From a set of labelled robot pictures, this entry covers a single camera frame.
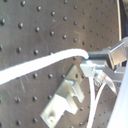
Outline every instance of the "white cable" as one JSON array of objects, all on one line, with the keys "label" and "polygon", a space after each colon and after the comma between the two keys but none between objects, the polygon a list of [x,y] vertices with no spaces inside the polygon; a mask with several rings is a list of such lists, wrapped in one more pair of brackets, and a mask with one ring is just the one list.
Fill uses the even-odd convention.
[{"label": "white cable", "polygon": [[88,120],[88,124],[87,124],[87,128],[92,128],[93,125],[93,120],[95,117],[95,113],[96,113],[96,108],[97,108],[97,104],[98,101],[100,99],[101,93],[106,85],[106,83],[103,83],[97,93],[96,99],[95,98],[95,86],[93,83],[93,78],[89,78],[89,83],[90,83],[90,90],[91,90],[91,107],[90,107],[90,114],[89,114],[89,120]]},{"label": "white cable", "polygon": [[60,60],[73,56],[82,56],[85,59],[88,59],[89,57],[88,53],[85,50],[69,49],[36,60],[25,62],[23,64],[19,64],[14,67],[10,67],[8,69],[0,71],[0,85],[9,82],[10,80],[13,80],[17,77],[21,77],[33,71],[37,71],[39,69],[47,67]]},{"label": "white cable", "polygon": [[90,96],[91,104],[90,104],[90,113],[89,113],[87,128],[92,128],[93,118],[94,118],[93,113],[94,113],[94,106],[95,106],[95,86],[93,83],[93,77],[89,77],[89,84],[90,84],[90,92],[91,92],[91,96]]}]

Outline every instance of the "perforated metal panel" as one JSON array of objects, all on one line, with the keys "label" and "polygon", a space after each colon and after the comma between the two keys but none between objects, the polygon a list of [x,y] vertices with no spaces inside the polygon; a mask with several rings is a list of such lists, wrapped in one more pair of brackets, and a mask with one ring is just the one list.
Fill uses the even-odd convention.
[{"label": "perforated metal panel", "polygon": [[[119,37],[116,4],[116,0],[1,0],[0,70],[64,49],[94,51],[113,45]],[[40,113],[71,66],[80,70],[81,61],[81,57],[63,60],[1,85],[0,127],[47,128]],[[80,86],[85,100],[80,104],[74,98],[80,110],[75,116],[65,112],[56,128],[86,127],[88,79],[83,78]],[[93,128],[106,128],[115,99],[106,86]]]}]

